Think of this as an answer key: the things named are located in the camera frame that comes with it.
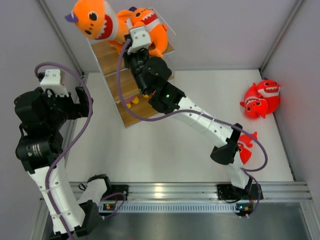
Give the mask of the orange shark plush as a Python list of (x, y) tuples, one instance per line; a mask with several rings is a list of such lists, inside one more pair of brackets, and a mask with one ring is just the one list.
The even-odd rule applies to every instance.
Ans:
[(91, 40), (106, 40), (117, 52), (121, 52), (125, 36), (129, 34), (127, 20), (130, 10), (116, 13), (106, 0), (79, 0), (64, 18), (73, 23)]
[(169, 42), (167, 26), (160, 21), (152, 9), (133, 6), (129, 8), (129, 11), (132, 12), (130, 16), (132, 26), (134, 28), (145, 27), (149, 33), (151, 43), (154, 45), (154, 49), (149, 50), (149, 54), (163, 58), (163, 53), (166, 51)]

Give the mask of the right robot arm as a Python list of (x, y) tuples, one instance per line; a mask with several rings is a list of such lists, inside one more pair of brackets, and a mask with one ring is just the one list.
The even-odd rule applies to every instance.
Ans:
[(140, 93), (151, 95), (148, 103), (163, 117), (173, 118), (187, 124), (213, 142), (210, 158), (225, 167), (231, 186), (226, 192), (228, 199), (244, 199), (251, 195), (253, 178), (244, 170), (240, 138), (255, 141), (238, 124), (219, 121), (197, 106), (186, 94), (169, 82), (171, 69), (161, 57), (151, 57), (146, 48), (123, 54), (124, 66), (128, 68)]

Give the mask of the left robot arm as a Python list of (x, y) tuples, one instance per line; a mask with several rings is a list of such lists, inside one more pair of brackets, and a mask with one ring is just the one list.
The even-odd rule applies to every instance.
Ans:
[(66, 240), (72, 234), (84, 237), (101, 222), (100, 200), (113, 194), (106, 174), (90, 177), (79, 199), (67, 178), (60, 129), (67, 120), (89, 116), (89, 100), (83, 87), (75, 89), (79, 103), (71, 95), (59, 96), (52, 88), (41, 87), (14, 100), (15, 114), (21, 120), (20, 140), (15, 154), (24, 170), (38, 186), (47, 204), (53, 232), (51, 240)]

